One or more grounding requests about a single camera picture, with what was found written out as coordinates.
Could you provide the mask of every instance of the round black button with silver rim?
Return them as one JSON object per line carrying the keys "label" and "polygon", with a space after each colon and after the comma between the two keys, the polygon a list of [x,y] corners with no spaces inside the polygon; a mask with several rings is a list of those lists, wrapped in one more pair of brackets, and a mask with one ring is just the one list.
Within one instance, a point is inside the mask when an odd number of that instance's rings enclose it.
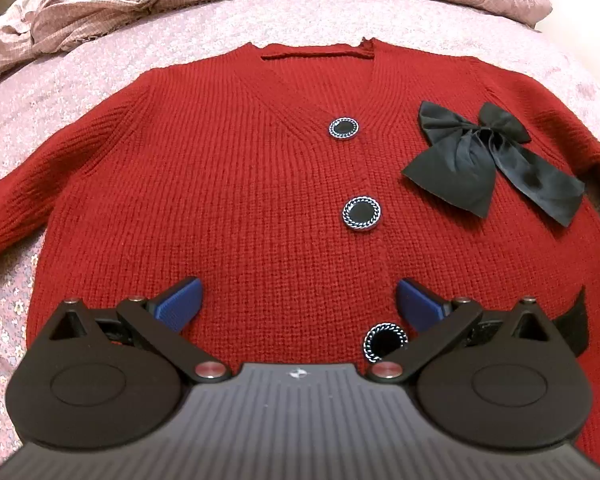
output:
{"label": "round black button with silver rim", "polygon": [[368,231],[380,221],[380,204],[369,196],[357,196],[342,209],[342,219],[354,231]]}
{"label": "round black button with silver rim", "polygon": [[379,323],[366,333],[362,351],[370,363],[377,363],[409,342],[407,333],[395,323]]}
{"label": "round black button with silver rim", "polygon": [[350,139],[360,129],[358,122],[350,117],[340,117],[329,125],[329,134],[335,139]]}

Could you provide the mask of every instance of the cardigan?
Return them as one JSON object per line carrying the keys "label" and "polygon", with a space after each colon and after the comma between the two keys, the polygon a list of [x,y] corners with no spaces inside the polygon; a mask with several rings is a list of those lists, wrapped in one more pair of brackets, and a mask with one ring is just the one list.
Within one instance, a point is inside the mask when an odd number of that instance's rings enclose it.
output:
{"label": "cardigan", "polygon": [[[600,182],[600,143],[558,98],[474,57],[374,39],[155,68],[0,180],[0,253],[47,228],[27,344],[63,298],[109,308],[197,276],[203,306],[184,336],[234,370],[363,370],[373,327],[413,335],[395,301],[404,277],[490,309],[532,295],[552,319],[585,286],[594,404],[578,445],[600,463],[600,218],[584,198],[558,224],[501,173],[485,218],[428,193],[401,174],[429,147],[423,101],[473,122],[495,104],[528,150]],[[344,214],[357,198],[371,222]]]}

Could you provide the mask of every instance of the v-neck collar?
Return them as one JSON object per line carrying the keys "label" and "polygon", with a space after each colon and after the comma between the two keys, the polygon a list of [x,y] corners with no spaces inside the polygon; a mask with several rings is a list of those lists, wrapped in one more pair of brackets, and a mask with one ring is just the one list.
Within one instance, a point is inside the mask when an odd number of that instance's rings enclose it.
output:
{"label": "v-neck collar", "polygon": [[349,117],[354,118],[364,132],[365,124],[371,123],[375,111],[393,102],[395,95],[390,89],[395,88],[392,80],[397,74],[390,69],[387,57],[390,56],[391,45],[373,38],[363,39],[359,46],[334,44],[330,46],[286,46],[270,44],[263,48],[247,43],[232,51],[227,56],[234,61],[235,71],[247,87],[247,91],[256,94],[265,106],[269,107],[294,133],[306,140],[328,139],[328,126],[338,117],[320,107],[307,98],[303,92],[286,84],[284,80],[269,66],[266,59],[283,56],[358,56],[371,59],[373,66],[371,76],[360,93],[356,105],[346,110]]}

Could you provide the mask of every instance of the bed sheet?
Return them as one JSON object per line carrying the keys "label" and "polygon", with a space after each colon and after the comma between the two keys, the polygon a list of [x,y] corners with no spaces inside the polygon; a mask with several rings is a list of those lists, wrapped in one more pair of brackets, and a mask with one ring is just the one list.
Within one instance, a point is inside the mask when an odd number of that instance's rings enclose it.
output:
{"label": "bed sheet", "polygon": [[[70,53],[36,60],[2,80],[0,178],[54,132],[150,68],[222,54],[249,41],[358,44],[363,36],[475,56],[526,73],[600,140],[600,86],[573,58],[521,23],[434,0],[224,0],[146,18]],[[599,190],[590,186],[588,193],[600,212]],[[0,256],[0,462],[20,446],[4,391],[24,355],[43,238],[39,232]]]}

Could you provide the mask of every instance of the black bow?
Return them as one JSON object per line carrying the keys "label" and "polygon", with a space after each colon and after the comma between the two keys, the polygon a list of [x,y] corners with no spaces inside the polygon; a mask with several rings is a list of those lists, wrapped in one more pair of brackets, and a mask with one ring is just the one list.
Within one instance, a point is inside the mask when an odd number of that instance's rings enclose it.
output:
{"label": "black bow", "polygon": [[422,189],[486,218],[498,167],[551,218],[565,227],[571,223],[582,202],[584,183],[520,146],[531,138],[513,115],[485,103],[478,125],[423,101],[418,116],[431,147],[402,174]]}

